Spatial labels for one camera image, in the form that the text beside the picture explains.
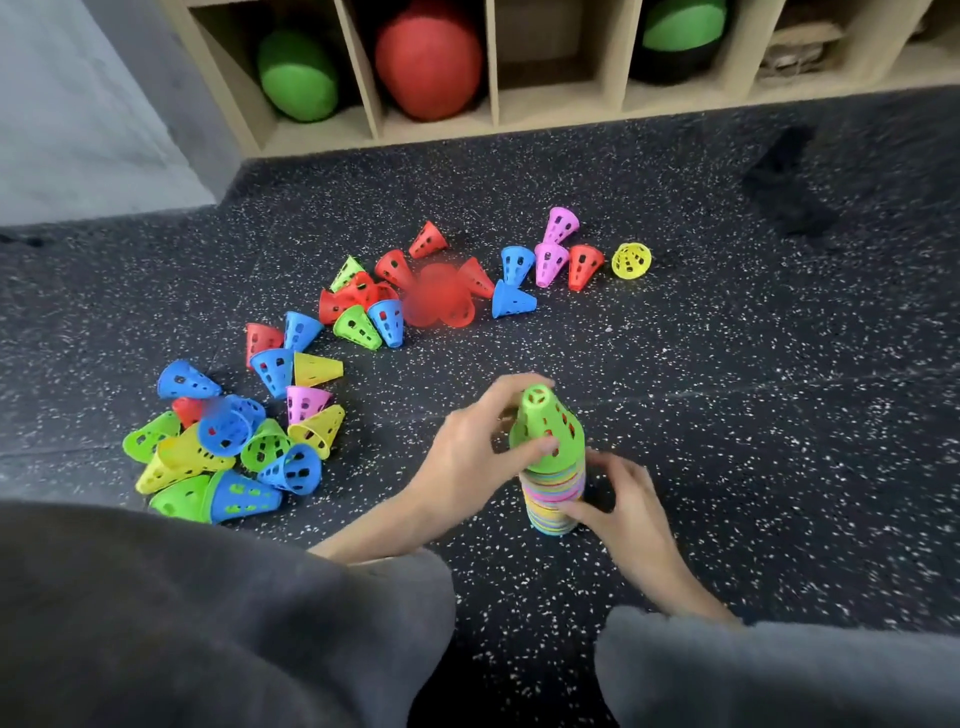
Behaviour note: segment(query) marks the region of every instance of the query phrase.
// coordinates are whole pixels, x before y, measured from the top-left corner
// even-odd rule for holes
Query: gray wall
[[[152,0],[128,2],[156,11]],[[158,21],[158,14],[154,26],[145,20],[141,32],[150,28],[170,43]],[[0,0],[0,29],[0,227],[220,199],[240,163],[232,138],[211,152],[198,131],[204,122],[191,128],[180,109],[195,170],[172,138],[178,125],[168,128],[80,2]],[[148,41],[141,53],[156,54]],[[161,55],[154,55],[155,85],[183,87],[183,77],[162,78],[169,65]],[[213,122],[223,127],[219,112]]]

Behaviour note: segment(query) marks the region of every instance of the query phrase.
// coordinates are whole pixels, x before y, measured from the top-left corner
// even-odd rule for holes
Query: pink cone
[[[534,253],[537,254],[537,285],[546,288],[570,260],[570,253],[556,243],[540,243]]]
[[[287,422],[290,425],[313,417],[330,404],[333,395],[316,387],[287,387]]]
[[[550,210],[550,219],[543,234],[544,243],[562,243],[580,229],[580,221],[566,207],[554,207]]]

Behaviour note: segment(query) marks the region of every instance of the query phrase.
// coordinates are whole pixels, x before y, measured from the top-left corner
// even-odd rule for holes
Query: person
[[[0,505],[0,715],[15,726],[400,726],[450,641],[422,548],[556,447],[496,452],[539,375],[451,413],[410,483],[304,554],[118,509]],[[625,726],[960,724],[958,641],[744,627],[686,567],[647,471],[605,452],[610,513],[563,506],[662,610],[617,607],[597,679]]]

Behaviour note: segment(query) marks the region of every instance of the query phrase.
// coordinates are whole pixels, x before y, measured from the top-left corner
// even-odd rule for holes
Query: red ball
[[[420,121],[446,119],[462,111],[480,85],[480,38],[445,0],[414,0],[380,29],[376,72],[407,114]]]

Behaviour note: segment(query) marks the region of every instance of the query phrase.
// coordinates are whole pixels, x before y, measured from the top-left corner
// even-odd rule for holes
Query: blue cone
[[[403,345],[403,309],[400,301],[374,303],[367,309],[367,316],[388,347],[397,349]]]
[[[515,313],[530,313],[537,310],[537,299],[519,288],[498,280],[493,289],[493,318],[512,316]]]
[[[519,245],[512,245],[500,251],[500,258],[503,260],[503,279],[507,285],[519,288],[527,273],[537,262],[537,256],[533,251],[522,248]]]
[[[219,397],[223,389],[206,375],[202,375],[186,359],[178,359],[167,366],[156,381],[156,393],[165,400],[189,397],[208,400]]]
[[[230,408],[243,415],[250,423],[251,432],[256,432],[267,419],[267,410],[263,408],[257,400],[249,400],[240,395],[227,395],[224,397],[230,403]]]
[[[267,349],[254,354],[250,365],[278,400],[285,400],[287,387],[294,382],[294,350]]]
[[[283,501],[280,491],[234,471],[220,471],[214,475],[210,488],[213,489],[210,501],[210,521],[213,523],[275,511]]]
[[[239,454],[252,436],[250,421],[233,409],[226,397],[214,400],[205,407],[197,425],[200,444],[219,457]]]
[[[289,491],[298,496],[309,496],[320,485],[324,467],[320,455],[309,445],[294,445],[280,460],[268,465],[256,477],[261,483]]]
[[[317,334],[323,330],[324,325],[317,319],[297,313],[297,311],[287,311],[287,326],[283,331],[283,348],[303,352],[310,346],[310,342],[317,338]]]

